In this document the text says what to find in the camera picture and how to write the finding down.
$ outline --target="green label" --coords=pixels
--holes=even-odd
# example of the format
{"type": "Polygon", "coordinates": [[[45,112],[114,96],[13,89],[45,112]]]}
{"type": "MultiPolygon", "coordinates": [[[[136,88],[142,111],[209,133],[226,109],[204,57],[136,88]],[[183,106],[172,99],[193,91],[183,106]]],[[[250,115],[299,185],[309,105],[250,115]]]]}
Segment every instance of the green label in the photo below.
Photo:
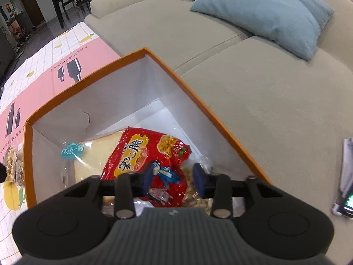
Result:
{"type": "Polygon", "coordinates": [[[83,149],[85,147],[84,143],[69,143],[62,151],[61,157],[64,159],[73,159],[76,157],[81,157],[83,149]]]}

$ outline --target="red snack package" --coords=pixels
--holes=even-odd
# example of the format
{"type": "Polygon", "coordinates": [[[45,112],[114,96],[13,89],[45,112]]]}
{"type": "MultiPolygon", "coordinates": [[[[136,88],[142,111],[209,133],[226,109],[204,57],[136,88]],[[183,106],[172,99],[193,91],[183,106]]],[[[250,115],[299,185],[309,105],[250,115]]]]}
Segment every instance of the red snack package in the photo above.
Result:
{"type": "Polygon", "coordinates": [[[154,162],[154,178],[149,190],[154,206],[181,206],[187,188],[181,163],[191,153],[190,147],[176,137],[156,131],[128,127],[110,155],[102,172],[102,180],[122,173],[139,172],[154,162]]]}

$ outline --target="open cardboard box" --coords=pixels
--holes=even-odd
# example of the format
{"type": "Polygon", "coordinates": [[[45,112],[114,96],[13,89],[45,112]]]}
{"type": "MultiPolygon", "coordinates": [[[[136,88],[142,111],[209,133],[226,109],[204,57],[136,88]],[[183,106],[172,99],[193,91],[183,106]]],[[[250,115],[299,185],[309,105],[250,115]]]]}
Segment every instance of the open cardboard box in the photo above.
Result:
{"type": "Polygon", "coordinates": [[[232,179],[268,178],[222,122],[148,49],[129,54],[60,93],[26,122],[28,207],[65,189],[64,143],[89,140],[123,127],[166,133],[190,144],[193,160],[207,160],[232,179]]]}

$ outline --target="beige sofa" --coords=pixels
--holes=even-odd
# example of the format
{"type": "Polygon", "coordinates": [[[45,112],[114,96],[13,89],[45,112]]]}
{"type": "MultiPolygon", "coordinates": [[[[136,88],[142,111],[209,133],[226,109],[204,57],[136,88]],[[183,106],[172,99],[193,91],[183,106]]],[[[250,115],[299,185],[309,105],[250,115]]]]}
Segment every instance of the beige sofa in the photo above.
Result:
{"type": "Polygon", "coordinates": [[[93,0],[89,25],[120,55],[148,47],[198,94],[273,183],[330,216],[328,257],[353,258],[353,222],[331,214],[342,142],[353,136],[353,3],[335,14],[306,62],[191,0],[93,0]]]}

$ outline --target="black bottle illustration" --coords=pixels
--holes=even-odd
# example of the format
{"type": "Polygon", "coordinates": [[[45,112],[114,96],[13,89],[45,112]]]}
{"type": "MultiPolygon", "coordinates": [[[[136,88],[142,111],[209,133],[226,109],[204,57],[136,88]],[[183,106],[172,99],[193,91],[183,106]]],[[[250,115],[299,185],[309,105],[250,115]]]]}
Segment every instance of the black bottle illustration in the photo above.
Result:
{"type": "Polygon", "coordinates": [[[73,61],[66,64],[68,67],[68,76],[73,78],[73,80],[77,83],[81,80],[81,65],[78,59],[74,59],[73,61]]]}
{"type": "Polygon", "coordinates": [[[65,73],[64,67],[61,67],[60,69],[58,69],[58,78],[61,83],[64,81],[64,73],[65,73]]]}
{"type": "Polygon", "coordinates": [[[17,109],[17,115],[16,115],[16,119],[15,119],[15,128],[17,128],[20,125],[20,108],[17,109]]]}
{"type": "Polygon", "coordinates": [[[5,135],[5,137],[7,137],[9,134],[12,133],[13,115],[15,113],[14,107],[15,107],[15,103],[12,103],[10,112],[8,113],[8,122],[6,124],[6,135],[5,135]]]}

